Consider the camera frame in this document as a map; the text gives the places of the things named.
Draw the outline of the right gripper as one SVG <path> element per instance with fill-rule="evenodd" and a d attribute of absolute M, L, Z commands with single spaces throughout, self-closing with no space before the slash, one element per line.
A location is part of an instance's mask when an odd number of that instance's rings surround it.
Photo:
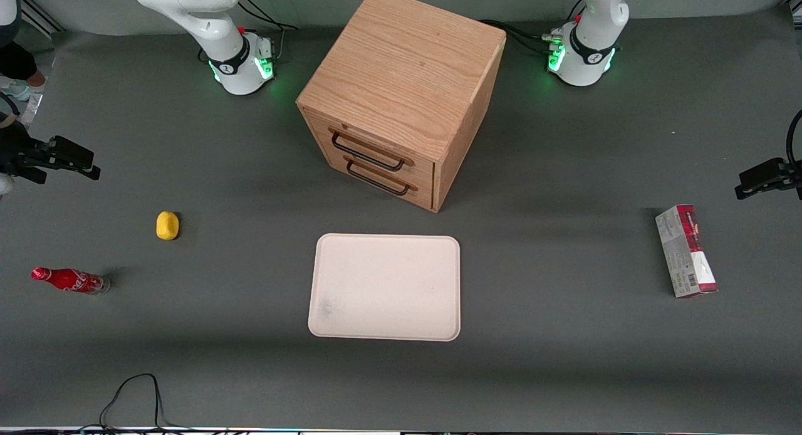
<path fill-rule="evenodd" d="M 25 152 L 25 179 L 44 184 L 49 170 L 76 172 L 90 180 L 100 178 L 100 167 L 93 164 L 94 152 L 63 136 L 54 136 L 47 142 L 35 140 L 21 123 L 11 123 L 1 129 L 1 195 L 12 192 L 14 176 L 18 174 L 16 161 Z"/>

